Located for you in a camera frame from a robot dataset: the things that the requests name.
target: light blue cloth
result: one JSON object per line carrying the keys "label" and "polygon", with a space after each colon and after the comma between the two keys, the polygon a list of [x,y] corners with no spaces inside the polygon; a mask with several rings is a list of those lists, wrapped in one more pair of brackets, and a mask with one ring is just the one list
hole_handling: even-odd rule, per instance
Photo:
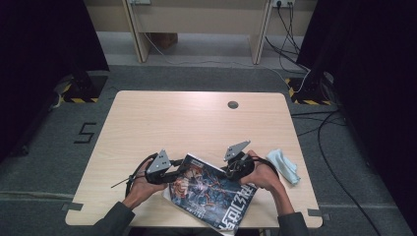
{"label": "light blue cloth", "polygon": [[272,163],[276,170],[284,176],[292,185],[298,184],[300,177],[297,175],[297,165],[292,163],[282,154],[281,149],[272,150],[267,155],[267,160]]}

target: wooden table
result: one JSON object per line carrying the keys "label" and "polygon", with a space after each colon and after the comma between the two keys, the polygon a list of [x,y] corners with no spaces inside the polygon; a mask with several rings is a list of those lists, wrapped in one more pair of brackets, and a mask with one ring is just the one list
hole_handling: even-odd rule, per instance
{"label": "wooden table", "polygon": [[[236,109],[229,101],[238,102]],[[300,183],[283,181],[296,211],[307,226],[320,227],[319,209],[285,98],[280,93],[204,91],[120,91],[107,116],[73,202],[81,210],[69,210],[70,225],[93,225],[117,201],[123,201],[126,179],[148,155],[165,148],[170,159],[192,153],[216,166],[224,166],[228,146],[251,140],[245,150],[260,156],[281,148],[298,165]],[[132,226],[205,227],[155,193],[134,210]],[[269,192],[260,189],[241,227],[278,227]]]}

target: round hole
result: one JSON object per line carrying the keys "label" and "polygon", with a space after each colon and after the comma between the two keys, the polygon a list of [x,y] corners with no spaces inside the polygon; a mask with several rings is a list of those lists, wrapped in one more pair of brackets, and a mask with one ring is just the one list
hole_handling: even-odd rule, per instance
{"label": "round hole", "polygon": [[236,109],[239,106],[239,103],[237,103],[237,101],[229,101],[229,103],[227,103],[227,106],[230,109]]}

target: electrical outlet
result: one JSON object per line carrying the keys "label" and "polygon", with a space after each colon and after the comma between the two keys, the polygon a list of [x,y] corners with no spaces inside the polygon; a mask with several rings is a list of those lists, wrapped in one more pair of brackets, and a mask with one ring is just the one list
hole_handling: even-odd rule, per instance
{"label": "electrical outlet", "polygon": [[276,7],[278,1],[281,1],[281,8],[289,8],[289,3],[291,3],[292,6],[294,6],[295,3],[295,0],[273,0],[272,7]]}

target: yellow and black tape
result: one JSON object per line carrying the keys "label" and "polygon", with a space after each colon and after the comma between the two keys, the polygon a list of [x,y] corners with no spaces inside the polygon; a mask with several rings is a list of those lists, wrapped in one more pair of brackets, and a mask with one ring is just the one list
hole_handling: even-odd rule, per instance
{"label": "yellow and black tape", "polygon": [[296,104],[308,104],[308,105],[331,105],[331,102],[325,98],[325,96],[309,96],[302,94],[301,92],[295,92],[294,88],[291,86],[291,79],[285,79],[285,82],[288,84],[288,93],[291,97],[291,101]]}
{"label": "yellow and black tape", "polygon": [[98,102],[98,97],[89,97],[88,94],[80,96],[71,91],[72,84],[65,86],[61,93],[61,102],[73,102],[73,103],[86,103],[86,102]]}

